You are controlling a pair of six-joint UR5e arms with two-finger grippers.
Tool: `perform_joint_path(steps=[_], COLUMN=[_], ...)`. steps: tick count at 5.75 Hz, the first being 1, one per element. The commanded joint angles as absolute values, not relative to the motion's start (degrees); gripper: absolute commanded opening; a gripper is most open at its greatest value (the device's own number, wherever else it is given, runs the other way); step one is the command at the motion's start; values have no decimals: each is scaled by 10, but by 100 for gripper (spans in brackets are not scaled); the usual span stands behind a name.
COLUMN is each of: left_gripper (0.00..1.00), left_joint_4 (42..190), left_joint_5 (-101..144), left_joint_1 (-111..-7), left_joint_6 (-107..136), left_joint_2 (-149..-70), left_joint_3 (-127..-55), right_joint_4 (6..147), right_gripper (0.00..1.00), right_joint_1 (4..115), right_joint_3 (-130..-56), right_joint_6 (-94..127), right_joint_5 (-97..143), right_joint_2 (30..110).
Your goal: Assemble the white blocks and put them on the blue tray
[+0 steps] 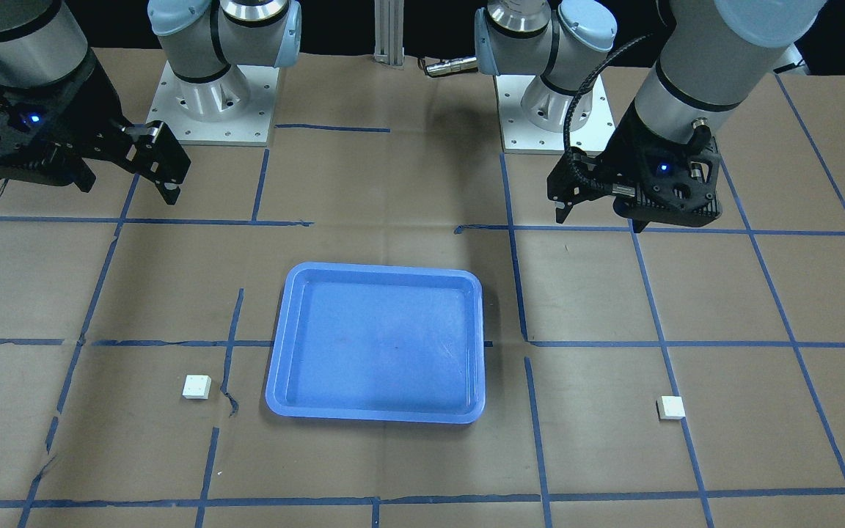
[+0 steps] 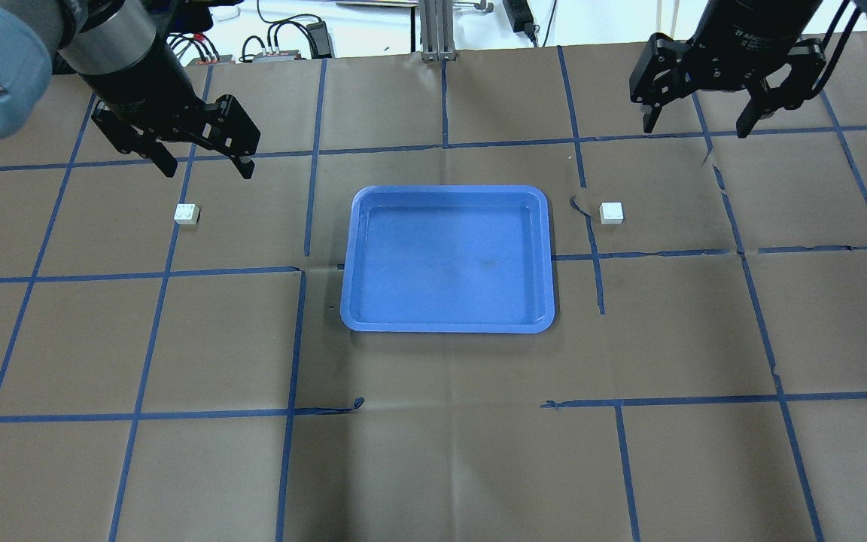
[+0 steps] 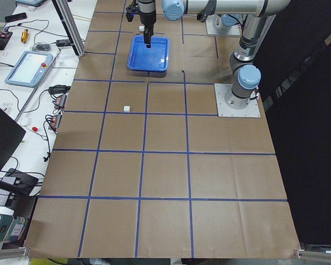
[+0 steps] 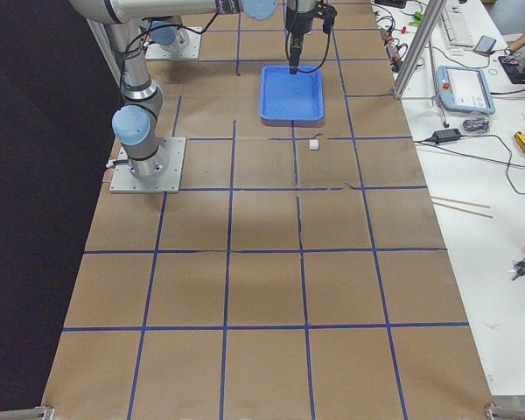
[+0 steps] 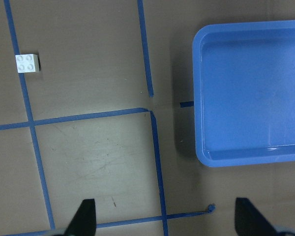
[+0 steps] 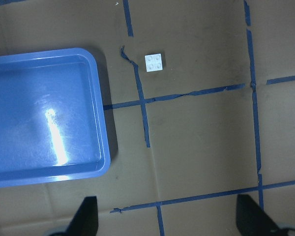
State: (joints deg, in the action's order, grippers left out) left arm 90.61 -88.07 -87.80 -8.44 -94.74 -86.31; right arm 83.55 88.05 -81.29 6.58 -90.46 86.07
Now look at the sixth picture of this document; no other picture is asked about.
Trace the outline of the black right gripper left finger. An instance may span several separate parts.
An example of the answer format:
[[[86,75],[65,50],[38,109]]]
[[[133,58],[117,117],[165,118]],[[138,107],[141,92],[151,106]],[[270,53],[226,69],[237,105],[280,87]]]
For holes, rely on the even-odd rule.
[[[98,227],[97,197],[85,197],[65,230],[65,236],[96,236]]]

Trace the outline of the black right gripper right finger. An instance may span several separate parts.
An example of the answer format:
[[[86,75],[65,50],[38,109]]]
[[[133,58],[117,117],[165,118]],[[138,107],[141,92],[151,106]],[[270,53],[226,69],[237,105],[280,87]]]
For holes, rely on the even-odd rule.
[[[236,199],[236,227],[242,236],[282,236],[276,223],[246,194]]]

